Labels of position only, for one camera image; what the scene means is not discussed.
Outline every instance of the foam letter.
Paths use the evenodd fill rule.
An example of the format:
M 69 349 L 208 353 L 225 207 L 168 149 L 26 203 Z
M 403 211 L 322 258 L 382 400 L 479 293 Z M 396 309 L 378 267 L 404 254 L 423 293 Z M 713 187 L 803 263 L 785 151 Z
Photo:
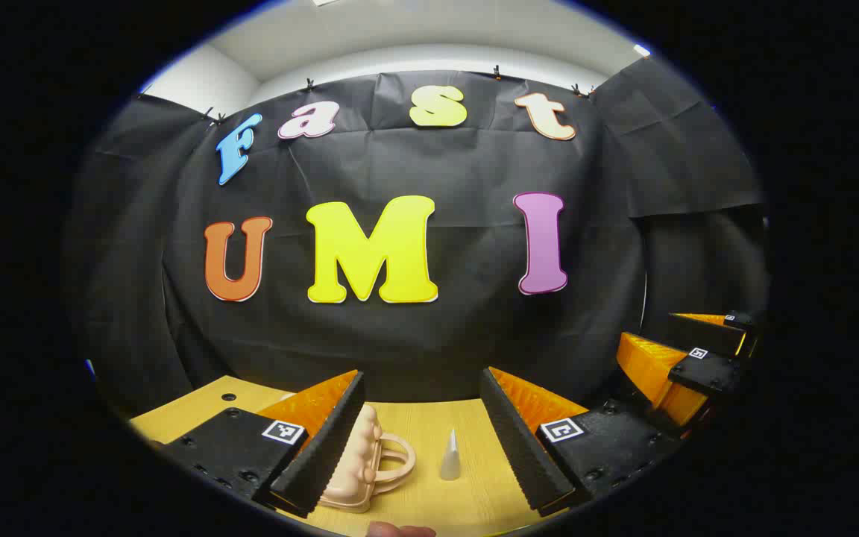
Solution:
M 234 232 L 234 224 L 218 222 L 204 229 L 207 248 L 204 254 L 204 279 L 211 295 L 219 300 L 243 302 L 254 296 L 260 286 L 260 271 L 263 266 L 263 236 L 273 221 L 265 216 L 248 218 L 241 224 L 248 241 L 245 243 L 245 273 L 241 279 L 227 277 L 225 256 L 227 238 Z
M 333 101 L 313 102 L 301 106 L 291 113 L 293 119 L 277 129 L 277 136 L 282 139 L 323 136 L 333 130 L 333 119 L 339 111 L 340 105 Z
M 255 113 L 218 144 L 218 153 L 221 153 L 221 177 L 218 178 L 218 184 L 227 183 L 248 163 L 248 156 L 242 155 L 241 150 L 250 149 L 254 143 L 251 127 L 258 125 L 260 119 L 263 119 L 260 114 Z
M 409 109 L 409 118 L 423 127 L 455 127 L 466 120 L 463 92 L 453 86 L 423 86 L 410 96 L 416 106 Z
M 556 112 L 565 112 L 561 102 L 549 101 L 542 94 L 528 94 L 515 99 L 516 106 L 525 106 L 529 120 L 540 135 L 551 139 L 572 139 L 576 129 L 569 125 L 559 125 Z
M 337 282 L 337 264 L 344 269 L 353 292 L 369 298 L 386 261 L 386 282 L 380 288 L 384 302 L 433 302 L 439 295 L 427 266 L 427 219 L 435 210 L 430 198 L 402 196 L 384 207 L 367 238 L 347 204 L 331 201 L 310 207 L 307 221 L 317 232 L 314 285 L 307 289 L 311 302 L 338 304 L 347 288 Z
M 569 277 L 559 268 L 558 214 L 562 198 L 545 192 L 525 192 L 512 204 L 526 218 L 526 274 L 519 280 L 522 295 L 556 292 Z

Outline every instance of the fingertip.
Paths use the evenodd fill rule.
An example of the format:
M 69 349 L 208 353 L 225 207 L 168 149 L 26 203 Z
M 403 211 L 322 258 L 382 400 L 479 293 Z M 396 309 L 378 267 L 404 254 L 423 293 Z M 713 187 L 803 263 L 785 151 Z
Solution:
M 371 522 L 367 527 L 367 537 L 400 537 L 401 533 L 393 524 Z
M 425 526 L 401 526 L 403 537 L 436 537 L 436 531 L 432 527 Z

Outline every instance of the letter f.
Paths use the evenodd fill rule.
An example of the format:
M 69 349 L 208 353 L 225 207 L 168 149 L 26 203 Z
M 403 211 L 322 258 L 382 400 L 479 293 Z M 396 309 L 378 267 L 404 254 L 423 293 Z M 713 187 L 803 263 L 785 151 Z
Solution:
M 218 184 L 223 186 L 248 163 L 248 156 L 242 155 L 241 150 L 250 149 L 254 143 L 251 127 L 258 125 L 260 119 L 263 119 L 260 114 L 255 113 L 218 144 L 218 153 L 221 154 L 221 177 L 218 178 Z

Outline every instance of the beige handbag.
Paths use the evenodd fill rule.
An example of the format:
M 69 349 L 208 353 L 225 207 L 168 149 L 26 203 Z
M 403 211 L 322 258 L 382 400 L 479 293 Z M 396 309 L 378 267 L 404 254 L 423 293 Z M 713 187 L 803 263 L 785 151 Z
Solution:
M 398 443 L 403 446 L 403 452 L 384 448 L 383 442 Z M 403 462 L 403 466 L 380 470 L 382 459 L 396 459 Z M 318 504 L 354 513 L 365 512 L 371 497 L 402 485 L 415 465 L 416 452 L 412 446 L 405 439 L 384 432 L 376 418 L 376 410 L 364 405 Z

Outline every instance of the ceiling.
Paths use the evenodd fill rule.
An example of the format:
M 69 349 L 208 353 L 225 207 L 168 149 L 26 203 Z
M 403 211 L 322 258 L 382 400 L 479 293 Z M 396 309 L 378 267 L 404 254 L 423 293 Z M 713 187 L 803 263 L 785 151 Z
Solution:
M 209 41 L 260 82 L 372 48 L 437 43 L 515 48 L 605 76 L 639 58 L 631 38 L 555 0 L 336 0 L 320 7 L 284 0 Z

